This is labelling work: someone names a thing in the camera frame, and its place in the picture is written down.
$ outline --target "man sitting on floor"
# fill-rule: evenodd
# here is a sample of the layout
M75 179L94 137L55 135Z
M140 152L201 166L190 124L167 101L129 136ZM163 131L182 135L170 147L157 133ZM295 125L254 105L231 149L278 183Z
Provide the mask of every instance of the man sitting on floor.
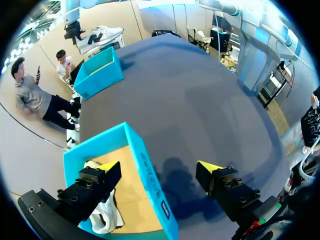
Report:
M59 61L56 71L59 74L59 77L63 79L67 84L73 85L70 73L75 69L75 65L70 56L66 56L65 50L60 50L56 53L56 58Z
M58 95L51 95L43 91L39 86L40 71L36 79L31 75L25 75L23 57L19 57L12 65L11 75L15 79L16 107L24 116L37 114L45 121L50 121L64 129L79 130L79 124L72 124L58 112L65 110L73 117L79 118L80 106L73 106L67 100Z

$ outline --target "dark blue tabletop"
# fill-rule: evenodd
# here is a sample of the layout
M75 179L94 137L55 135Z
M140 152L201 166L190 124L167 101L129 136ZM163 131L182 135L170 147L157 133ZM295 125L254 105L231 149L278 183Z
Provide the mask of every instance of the dark blue tabletop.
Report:
M144 139L179 238L230 239L238 225L198 184L198 160L232 166L261 200L289 177L278 133L257 98L217 59L173 35L118 49L124 80L81 109L85 141L127 122Z

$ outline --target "laptop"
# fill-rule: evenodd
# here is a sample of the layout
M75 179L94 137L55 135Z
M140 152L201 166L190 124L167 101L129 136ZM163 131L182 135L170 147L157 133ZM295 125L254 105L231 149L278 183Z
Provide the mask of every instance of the laptop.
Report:
M78 64L78 66L76 66L76 67L72 70L72 72L70 72L70 77L71 77L71 80L70 80L70 82L69 82L70 85L73 86L73 85L75 84L76 78L77 78L78 73L79 73L79 70L80 70L80 68L81 68L81 65L82 65L84 62L85 62L85 60L82 60L82 61Z

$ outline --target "white shoe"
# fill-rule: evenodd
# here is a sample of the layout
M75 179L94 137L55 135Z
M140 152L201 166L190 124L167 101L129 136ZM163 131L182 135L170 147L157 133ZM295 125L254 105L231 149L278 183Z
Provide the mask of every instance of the white shoe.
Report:
M123 32L122 27L97 26L82 40L76 38L76 46L80 50L80 54L84 54L97 46L111 42Z
M79 123L75 123L75 124L74 124L74 130L75 130L76 132L79 132L79 130L80 130L80 124L79 124Z

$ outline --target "blue box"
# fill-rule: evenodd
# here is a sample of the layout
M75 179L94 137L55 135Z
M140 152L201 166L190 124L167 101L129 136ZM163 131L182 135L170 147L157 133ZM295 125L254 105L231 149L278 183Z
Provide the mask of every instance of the blue box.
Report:
M80 223L81 228L109 240L178 240L178 223L162 191L144 141L126 122L84 141L63 154L66 186L69 187L75 183L75 179L79 177L79 171L84 168L86 161L128 145L148 200L163 230L134 234L97 234L92 231L89 219Z
M85 100L124 79L119 58L113 47L85 61L76 76L74 89Z

